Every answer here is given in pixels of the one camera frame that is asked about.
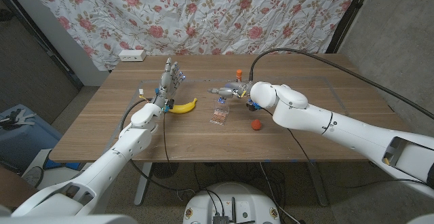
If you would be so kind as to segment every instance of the wall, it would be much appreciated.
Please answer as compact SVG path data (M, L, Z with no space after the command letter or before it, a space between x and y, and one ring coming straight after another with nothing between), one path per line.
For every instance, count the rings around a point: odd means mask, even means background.
M99 71L87 54L40 0L18 0L85 86L101 86L109 75Z
M78 90L17 18L0 22L0 47L0 112L23 104L52 123Z
M339 53L360 72L434 113L434 0L365 0ZM434 121L384 92L417 133L434 136Z

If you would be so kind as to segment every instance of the yellow banana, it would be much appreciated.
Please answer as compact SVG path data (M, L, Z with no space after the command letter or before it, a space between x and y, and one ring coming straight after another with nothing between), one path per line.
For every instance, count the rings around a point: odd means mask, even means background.
M196 106L197 98L195 98L192 102L189 102L185 105L174 105L173 109L169 109L169 112L172 113L187 113L191 111Z

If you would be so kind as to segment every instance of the robotic arm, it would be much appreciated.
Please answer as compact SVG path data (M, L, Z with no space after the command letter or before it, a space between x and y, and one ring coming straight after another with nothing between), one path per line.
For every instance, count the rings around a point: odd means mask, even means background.
M262 108L276 106L276 124L314 132L348 147L394 178L415 181L405 184L434 198L434 138L371 126L310 105L287 85L259 81L252 86L250 98Z
M156 120L173 106L173 97L185 79L178 64L169 58L160 79L157 95L133 114L131 123L122 130L119 140L83 174L30 197L17 208L13 217L81 216L92 214L102 194L122 168L137 153L145 150L157 131Z

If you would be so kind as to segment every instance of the orange ball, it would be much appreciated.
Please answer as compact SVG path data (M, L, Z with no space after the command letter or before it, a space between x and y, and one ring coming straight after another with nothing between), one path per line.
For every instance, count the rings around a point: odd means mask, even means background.
M253 130L259 130L261 126L262 125L261 125L259 119L255 119L254 121L252 121Z

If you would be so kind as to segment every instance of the power outlet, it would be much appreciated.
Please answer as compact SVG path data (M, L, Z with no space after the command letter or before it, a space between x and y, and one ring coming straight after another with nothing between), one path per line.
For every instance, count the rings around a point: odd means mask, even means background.
M144 50L122 50L119 57L121 61L143 61L146 54Z

